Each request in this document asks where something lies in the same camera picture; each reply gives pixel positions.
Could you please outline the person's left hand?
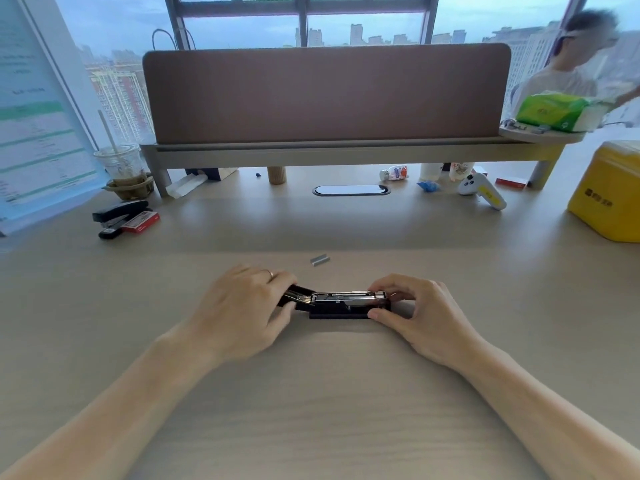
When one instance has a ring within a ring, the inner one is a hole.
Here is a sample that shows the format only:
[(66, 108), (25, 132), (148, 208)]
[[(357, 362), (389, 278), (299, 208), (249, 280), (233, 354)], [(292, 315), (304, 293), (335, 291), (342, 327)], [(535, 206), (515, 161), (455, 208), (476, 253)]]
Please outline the person's left hand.
[(226, 271), (188, 320), (190, 348), (213, 369), (270, 347), (275, 341), (267, 341), (266, 325), (284, 292), (294, 284), (297, 278), (288, 271), (248, 266)]

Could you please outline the person's right hand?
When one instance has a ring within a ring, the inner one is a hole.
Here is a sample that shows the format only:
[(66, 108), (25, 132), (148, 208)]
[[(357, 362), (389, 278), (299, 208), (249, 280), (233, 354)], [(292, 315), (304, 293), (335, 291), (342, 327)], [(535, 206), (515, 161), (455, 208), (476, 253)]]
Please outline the person's right hand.
[(414, 329), (391, 329), (421, 356), (457, 372), (470, 370), (485, 352), (487, 342), (469, 323), (442, 282), (389, 274), (374, 281), (369, 290), (386, 292), (395, 303), (412, 301)]

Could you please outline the black stapler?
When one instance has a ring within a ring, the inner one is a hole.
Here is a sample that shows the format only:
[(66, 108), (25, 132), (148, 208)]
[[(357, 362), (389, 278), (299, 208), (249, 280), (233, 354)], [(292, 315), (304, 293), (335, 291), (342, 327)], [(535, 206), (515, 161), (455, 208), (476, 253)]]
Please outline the black stapler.
[(107, 209), (92, 213), (92, 220), (102, 226), (98, 237), (112, 240), (121, 235), (122, 227), (144, 211), (151, 211), (146, 200), (133, 200), (119, 203)]
[(368, 319), (372, 309), (391, 310), (391, 301), (384, 291), (316, 292), (299, 285), (290, 286), (277, 306), (287, 303), (295, 303), (296, 310), (307, 313), (311, 320)]

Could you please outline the person's left forearm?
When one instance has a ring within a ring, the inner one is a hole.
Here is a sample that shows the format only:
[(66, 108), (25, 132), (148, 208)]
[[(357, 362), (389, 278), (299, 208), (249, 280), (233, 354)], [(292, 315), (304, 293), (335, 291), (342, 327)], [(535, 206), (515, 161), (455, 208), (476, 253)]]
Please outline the person's left forearm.
[(175, 327), (0, 480), (122, 480), (177, 405), (220, 362), (215, 339)]

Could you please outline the person's right forearm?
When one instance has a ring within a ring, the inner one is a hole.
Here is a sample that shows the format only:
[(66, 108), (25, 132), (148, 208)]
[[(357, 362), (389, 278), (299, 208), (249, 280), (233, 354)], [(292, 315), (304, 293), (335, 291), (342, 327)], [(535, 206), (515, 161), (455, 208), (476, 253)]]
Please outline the person's right forearm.
[(552, 480), (640, 480), (640, 450), (482, 342), (456, 370)]

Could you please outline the white and yellow handheld device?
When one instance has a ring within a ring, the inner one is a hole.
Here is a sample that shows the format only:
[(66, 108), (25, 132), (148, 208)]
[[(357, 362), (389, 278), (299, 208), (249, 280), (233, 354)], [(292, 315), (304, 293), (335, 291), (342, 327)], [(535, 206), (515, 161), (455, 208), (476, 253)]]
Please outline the white and yellow handheld device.
[(498, 211), (502, 211), (507, 207), (507, 202), (501, 193), (483, 173), (471, 173), (462, 179), (458, 185), (457, 192), (462, 196), (478, 195)]

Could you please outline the clear plastic packet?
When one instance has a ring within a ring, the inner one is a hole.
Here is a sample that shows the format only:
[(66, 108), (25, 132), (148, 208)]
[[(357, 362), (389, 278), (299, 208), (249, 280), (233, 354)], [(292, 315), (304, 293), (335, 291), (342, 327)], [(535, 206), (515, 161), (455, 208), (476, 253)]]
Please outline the clear plastic packet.
[(180, 199), (206, 181), (208, 181), (208, 177), (205, 174), (188, 174), (187, 176), (167, 186), (166, 192), (169, 197), (173, 199)]

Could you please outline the beige desk riser shelf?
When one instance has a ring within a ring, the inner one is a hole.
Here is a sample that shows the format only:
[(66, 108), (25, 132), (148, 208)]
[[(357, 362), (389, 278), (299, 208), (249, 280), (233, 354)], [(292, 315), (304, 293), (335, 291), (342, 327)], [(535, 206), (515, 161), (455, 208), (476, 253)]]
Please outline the beige desk riser shelf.
[(505, 137), (324, 141), (251, 144), (142, 144), (142, 156), (162, 197), (170, 169), (354, 166), (384, 163), (535, 161), (530, 187), (544, 188), (566, 145)]

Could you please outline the red staple box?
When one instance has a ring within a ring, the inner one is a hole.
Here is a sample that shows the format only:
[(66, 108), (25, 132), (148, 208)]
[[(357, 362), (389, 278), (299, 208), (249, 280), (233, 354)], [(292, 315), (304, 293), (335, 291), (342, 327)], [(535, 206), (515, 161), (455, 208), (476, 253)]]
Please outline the red staple box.
[(121, 229), (126, 233), (140, 234), (155, 225), (159, 220), (160, 216), (157, 212), (145, 210), (126, 222)]

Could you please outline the closed black stapler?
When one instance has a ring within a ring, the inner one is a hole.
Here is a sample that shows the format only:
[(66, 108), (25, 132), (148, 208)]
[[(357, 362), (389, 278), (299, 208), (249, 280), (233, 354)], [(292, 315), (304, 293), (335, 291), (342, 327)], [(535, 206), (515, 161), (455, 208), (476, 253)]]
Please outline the closed black stapler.
[(121, 235), (122, 227), (144, 211), (151, 211), (146, 200), (133, 200), (119, 203), (107, 209), (92, 213), (92, 220), (102, 226), (98, 237), (112, 240)]

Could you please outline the brown cardboard cup holder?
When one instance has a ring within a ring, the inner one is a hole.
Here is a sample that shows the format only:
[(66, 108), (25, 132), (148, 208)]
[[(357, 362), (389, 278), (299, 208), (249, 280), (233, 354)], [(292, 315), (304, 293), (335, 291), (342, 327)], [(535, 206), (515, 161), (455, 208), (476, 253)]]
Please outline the brown cardboard cup holder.
[(103, 190), (115, 193), (121, 201), (145, 200), (154, 190), (154, 178), (142, 172), (133, 178), (116, 178), (108, 181)]

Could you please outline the clear plastic drink cup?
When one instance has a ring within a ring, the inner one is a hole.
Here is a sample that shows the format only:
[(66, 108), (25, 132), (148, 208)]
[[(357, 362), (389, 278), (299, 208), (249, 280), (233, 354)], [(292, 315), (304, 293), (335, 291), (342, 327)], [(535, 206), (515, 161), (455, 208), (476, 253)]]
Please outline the clear plastic drink cup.
[(117, 145), (115, 150), (112, 147), (101, 148), (93, 156), (116, 186), (133, 186), (147, 179), (138, 144)]

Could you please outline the brown desk divider panel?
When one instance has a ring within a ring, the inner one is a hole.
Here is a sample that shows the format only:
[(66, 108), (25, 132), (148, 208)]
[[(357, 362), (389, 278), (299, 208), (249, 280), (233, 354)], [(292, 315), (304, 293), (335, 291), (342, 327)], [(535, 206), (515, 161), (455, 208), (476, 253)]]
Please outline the brown desk divider panel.
[(160, 144), (495, 137), (503, 43), (152, 51)]

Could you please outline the round beige side tray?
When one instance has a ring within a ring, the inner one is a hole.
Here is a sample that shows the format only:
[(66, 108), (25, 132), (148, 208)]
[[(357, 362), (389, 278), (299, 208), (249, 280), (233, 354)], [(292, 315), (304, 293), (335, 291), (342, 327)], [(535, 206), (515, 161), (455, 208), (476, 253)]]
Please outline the round beige side tray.
[(527, 125), (516, 120), (503, 120), (499, 134), (512, 141), (532, 144), (575, 144), (583, 141), (586, 132), (562, 132), (548, 127)]

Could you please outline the yellow plastic container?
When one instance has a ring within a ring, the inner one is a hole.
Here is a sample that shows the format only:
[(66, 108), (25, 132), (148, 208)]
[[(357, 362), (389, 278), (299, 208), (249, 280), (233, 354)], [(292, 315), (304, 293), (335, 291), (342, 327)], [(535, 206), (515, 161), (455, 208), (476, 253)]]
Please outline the yellow plastic container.
[(603, 142), (567, 211), (610, 241), (640, 243), (640, 140)]

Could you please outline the white drinking straw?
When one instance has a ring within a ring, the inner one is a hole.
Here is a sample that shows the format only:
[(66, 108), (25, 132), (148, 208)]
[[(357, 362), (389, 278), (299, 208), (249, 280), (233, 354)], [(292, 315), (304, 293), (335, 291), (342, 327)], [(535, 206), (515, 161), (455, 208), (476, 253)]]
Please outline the white drinking straw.
[(122, 162), (121, 162), (121, 158), (120, 158), (120, 151), (119, 151), (119, 147), (117, 146), (116, 142), (115, 142), (115, 138), (113, 137), (111, 130), (109, 128), (108, 122), (102, 112), (101, 109), (99, 109), (97, 111), (102, 126), (107, 134), (108, 140), (109, 140), (109, 144), (103, 148), (101, 148), (100, 150), (98, 150), (97, 152), (95, 152), (95, 156), (96, 158), (98, 158), (98, 160), (100, 160), (104, 165), (105, 168), (108, 170), (108, 172), (112, 173), (112, 172), (119, 172), (121, 170), (122, 167)]

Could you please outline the green tissue pack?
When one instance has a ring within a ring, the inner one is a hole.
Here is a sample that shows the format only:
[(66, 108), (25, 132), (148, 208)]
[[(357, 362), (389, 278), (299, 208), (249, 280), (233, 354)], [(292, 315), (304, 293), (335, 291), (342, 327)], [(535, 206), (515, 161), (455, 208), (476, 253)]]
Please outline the green tissue pack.
[(612, 106), (609, 100), (544, 91), (526, 96), (514, 119), (559, 132), (585, 133), (596, 130)]

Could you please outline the dark window frame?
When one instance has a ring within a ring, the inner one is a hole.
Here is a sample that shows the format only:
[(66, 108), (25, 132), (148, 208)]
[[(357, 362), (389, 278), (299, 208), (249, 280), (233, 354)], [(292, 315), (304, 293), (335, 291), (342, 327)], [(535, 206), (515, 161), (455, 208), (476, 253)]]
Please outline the dark window frame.
[(586, 0), (164, 0), (177, 47), (275, 48), (481, 42), (558, 27)]

